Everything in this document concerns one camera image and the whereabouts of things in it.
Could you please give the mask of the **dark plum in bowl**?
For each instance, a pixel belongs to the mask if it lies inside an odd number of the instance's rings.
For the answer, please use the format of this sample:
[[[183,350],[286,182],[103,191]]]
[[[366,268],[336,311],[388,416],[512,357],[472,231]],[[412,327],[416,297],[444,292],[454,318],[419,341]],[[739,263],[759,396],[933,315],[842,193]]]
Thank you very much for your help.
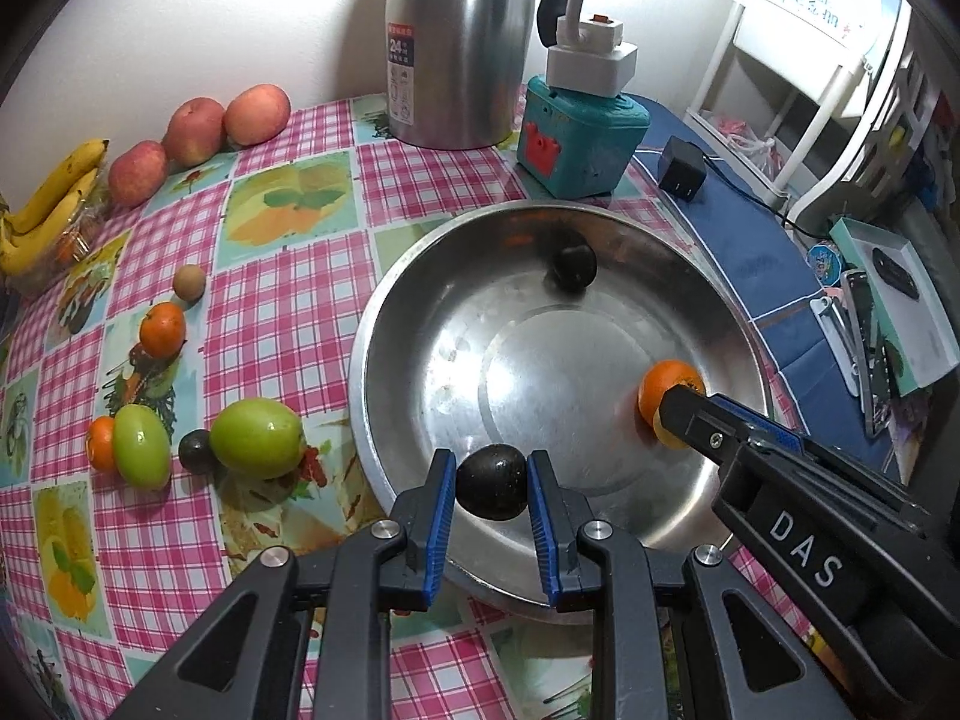
[[[581,234],[568,234],[551,254],[550,271],[556,286],[565,293],[584,293],[597,278],[599,261]]]

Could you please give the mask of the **red apple middle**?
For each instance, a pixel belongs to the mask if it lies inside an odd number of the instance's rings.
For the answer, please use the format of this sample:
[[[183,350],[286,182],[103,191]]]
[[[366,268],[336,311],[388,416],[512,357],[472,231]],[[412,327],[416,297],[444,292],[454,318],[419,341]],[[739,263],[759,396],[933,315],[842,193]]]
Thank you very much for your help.
[[[220,151],[224,107],[212,98],[192,98],[169,119],[163,138],[167,157],[178,166],[195,167]]]

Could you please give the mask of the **large steel bowl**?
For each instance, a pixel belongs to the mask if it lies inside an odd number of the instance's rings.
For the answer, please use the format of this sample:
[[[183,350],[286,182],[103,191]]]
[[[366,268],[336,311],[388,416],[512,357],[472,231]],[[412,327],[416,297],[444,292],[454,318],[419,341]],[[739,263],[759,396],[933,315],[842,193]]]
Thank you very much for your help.
[[[581,234],[596,252],[584,293],[550,257]],[[398,255],[353,341],[348,413],[382,507],[431,457],[490,444],[545,450],[556,477],[651,550],[727,546],[716,465],[654,437],[638,388],[654,364],[692,364],[709,392],[771,408],[747,322],[703,266],[595,206],[509,202],[446,221]]]

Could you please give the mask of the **pink checked fruit tablecloth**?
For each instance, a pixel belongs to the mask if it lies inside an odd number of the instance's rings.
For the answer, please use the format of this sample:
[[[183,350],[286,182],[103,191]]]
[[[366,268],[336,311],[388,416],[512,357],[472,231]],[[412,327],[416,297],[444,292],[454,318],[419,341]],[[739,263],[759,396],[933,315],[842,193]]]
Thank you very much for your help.
[[[91,257],[2,333],[3,674],[47,717],[106,717],[249,557],[370,522],[347,374],[374,283],[451,216],[537,195],[512,143],[395,143],[384,101],[366,96],[300,110],[273,142],[110,218]],[[172,291],[186,263],[206,275],[194,304]],[[185,343],[153,359],[140,322],[166,301]],[[89,466],[89,425],[128,401],[181,437],[244,397],[304,418],[308,466],[291,488],[176,470],[142,493]]]

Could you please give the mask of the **red apple left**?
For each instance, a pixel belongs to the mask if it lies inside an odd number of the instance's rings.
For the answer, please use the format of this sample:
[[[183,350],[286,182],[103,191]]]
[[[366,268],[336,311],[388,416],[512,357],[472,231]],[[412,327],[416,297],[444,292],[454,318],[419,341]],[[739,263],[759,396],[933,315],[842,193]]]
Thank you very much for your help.
[[[160,142],[145,140],[132,146],[110,165],[107,185],[110,198],[124,208],[135,208],[151,199],[167,177],[167,154]]]

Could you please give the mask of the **white shelf rack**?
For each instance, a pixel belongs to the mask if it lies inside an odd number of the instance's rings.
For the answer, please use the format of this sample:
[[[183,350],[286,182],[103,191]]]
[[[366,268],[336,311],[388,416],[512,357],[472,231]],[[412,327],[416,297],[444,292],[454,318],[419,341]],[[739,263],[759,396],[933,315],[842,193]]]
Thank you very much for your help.
[[[867,221],[958,115],[910,0],[731,0],[683,116],[801,241]]]

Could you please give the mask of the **red apple right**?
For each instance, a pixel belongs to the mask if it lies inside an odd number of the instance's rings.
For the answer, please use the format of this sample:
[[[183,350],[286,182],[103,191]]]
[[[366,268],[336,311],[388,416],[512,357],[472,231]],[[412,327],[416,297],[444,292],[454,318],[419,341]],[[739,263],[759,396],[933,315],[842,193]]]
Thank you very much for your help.
[[[238,94],[224,111],[229,140],[239,146],[254,146],[276,137],[288,124],[291,103],[277,85],[263,83]]]

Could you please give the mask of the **teal toy box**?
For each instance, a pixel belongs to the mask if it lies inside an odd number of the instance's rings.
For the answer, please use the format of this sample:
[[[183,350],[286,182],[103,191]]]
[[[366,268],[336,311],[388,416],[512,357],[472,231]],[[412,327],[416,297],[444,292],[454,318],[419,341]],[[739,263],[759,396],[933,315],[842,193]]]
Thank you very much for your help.
[[[527,82],[517,162],[555,199],[581,200],[619,185],[651,115],[636,99],[602,98]]]

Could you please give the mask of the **stainless steel thermos jug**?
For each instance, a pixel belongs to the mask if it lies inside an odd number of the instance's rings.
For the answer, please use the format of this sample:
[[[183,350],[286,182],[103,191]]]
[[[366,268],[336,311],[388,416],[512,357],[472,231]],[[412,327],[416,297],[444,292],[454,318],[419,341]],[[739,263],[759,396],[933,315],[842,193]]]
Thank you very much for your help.
[[[530,36],[555,44],[567,1],[386,0],[392,135],[444,151],[506,140]]]

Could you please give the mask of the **teal box with remote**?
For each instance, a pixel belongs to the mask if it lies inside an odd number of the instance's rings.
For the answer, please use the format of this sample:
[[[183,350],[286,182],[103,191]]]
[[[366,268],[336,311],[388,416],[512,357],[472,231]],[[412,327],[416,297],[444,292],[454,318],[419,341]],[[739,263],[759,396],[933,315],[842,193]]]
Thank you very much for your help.
[[[908,395],[931,387],[958,366],[958,341],[944,304],[913,244],[882,227],[841,218],[830,236],[851,265],[866,271],[875,315],[884,340],[893,348],[896,390]],[[884,255],[913,283],[895,286],[882,277],[875,254]]]

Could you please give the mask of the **black power adapter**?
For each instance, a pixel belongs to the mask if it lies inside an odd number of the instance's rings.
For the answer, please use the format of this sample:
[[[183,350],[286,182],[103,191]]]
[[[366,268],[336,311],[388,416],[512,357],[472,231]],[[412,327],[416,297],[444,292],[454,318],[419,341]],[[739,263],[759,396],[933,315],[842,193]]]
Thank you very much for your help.
[[[706,179],[706,158],[692,142],[670,137],[658,161],[658,187],[672,199],[690,202]]]

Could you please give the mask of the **green fruit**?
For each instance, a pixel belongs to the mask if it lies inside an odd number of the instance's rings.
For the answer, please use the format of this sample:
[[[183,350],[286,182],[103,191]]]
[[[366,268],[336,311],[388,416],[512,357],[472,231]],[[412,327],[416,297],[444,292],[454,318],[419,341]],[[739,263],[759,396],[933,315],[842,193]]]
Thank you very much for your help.
[[[268,398],[245,398],[213,419],[210,447],[231,472],[274,479],[299,465],[306,437],[301,418],[288,406]]]
[[[155,411],[125,405],[117,411],[112,433],[117,473],[133,488],[158,491],[171,476],[171,444]]]

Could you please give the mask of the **clear plastic fruit tray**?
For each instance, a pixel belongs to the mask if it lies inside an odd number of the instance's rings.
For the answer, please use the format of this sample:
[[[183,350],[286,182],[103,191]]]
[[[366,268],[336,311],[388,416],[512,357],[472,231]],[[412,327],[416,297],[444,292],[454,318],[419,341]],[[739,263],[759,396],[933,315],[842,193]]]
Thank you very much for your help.
[[[99,232],[109,216],[106,189],[96,185],[71,207],[60,223],[60,208],[50,213],[53,225],[37,226],[26,236],[16,236],[8,221],[2,224],[3,284],[25,298],[43,294],[49,284],[96,249]]]

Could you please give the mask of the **dark plum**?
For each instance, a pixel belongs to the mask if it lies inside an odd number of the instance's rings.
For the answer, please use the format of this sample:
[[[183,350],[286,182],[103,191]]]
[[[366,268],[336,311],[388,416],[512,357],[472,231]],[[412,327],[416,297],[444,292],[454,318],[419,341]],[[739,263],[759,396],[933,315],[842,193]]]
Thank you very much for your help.
[[[527,509],[527,460],[511,445],[490,444],[455,472],[455,500],[469,514],[506,522]]]
[[[210,433],[206,429],[190,431],[179,442],[178,457],[182,468],[192,475],[211,475],[218,468],[213,454]]]
[[[551,254],[550,271],[556,286],[565,293],[584,293],[597,278],[599,261],[581,234],[568,234]]]

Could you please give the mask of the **white lamp base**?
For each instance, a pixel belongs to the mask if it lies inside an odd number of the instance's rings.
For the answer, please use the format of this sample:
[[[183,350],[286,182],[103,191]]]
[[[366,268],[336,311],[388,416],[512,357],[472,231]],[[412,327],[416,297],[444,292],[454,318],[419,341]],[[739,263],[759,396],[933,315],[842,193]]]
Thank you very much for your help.
[[[610,16],[584,16],[584,0],[540,0],[537,31],[547,49],[545,83],[553,89],[617,98],[633,80],[638,48]]]

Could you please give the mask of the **red apple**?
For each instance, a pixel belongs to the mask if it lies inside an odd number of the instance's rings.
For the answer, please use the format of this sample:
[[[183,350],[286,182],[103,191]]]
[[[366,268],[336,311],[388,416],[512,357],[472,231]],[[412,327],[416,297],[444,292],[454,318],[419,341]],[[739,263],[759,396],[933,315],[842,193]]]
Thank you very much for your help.
[[[229,140],[239,146],[254,146],[276,137],[288,124],[291,103],[277,85],[263,83],[238,94],[224,111]]]
[[[145,140],[132,146],[110,165],[107,185],[110,198],[124,208],[135,208],[151,199],[167,177],[167,154],[160,142]]]
[[[167,157],[178,166],[195,167],[220,151],[224,107],[212,98],[192,98],[169,119],[163,138]]]

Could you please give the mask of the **orange mandarin with stem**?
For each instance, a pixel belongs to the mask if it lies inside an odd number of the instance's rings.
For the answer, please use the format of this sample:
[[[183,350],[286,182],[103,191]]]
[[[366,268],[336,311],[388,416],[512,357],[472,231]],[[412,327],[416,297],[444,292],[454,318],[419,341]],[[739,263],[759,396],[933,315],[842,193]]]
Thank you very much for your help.
[[[89,465],[99,473],[112,475],[116,471],[116,457],[114,457],[114,418],[109,415],[99,416],[86,431],[85,449]]]

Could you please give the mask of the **brown kiwi fruit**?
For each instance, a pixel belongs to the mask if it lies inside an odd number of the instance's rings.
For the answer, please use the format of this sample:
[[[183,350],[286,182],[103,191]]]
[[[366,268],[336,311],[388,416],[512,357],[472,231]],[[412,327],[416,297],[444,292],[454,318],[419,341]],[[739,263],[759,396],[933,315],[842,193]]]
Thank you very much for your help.
[[[179,266],[172,278],[172,291],[185,304],[194,304],[205,294],[206,275],[200,265]]]

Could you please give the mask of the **yellow banana bunch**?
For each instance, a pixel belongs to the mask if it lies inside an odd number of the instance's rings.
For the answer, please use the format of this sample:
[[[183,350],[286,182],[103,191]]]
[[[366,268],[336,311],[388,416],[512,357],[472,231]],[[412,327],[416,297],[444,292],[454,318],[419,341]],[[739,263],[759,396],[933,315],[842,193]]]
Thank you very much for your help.
[[[107,138],[80,143],[36,188],[20,211],[2,208],[2,273],[26,273],[67,231],[94,192],[109,149]]]

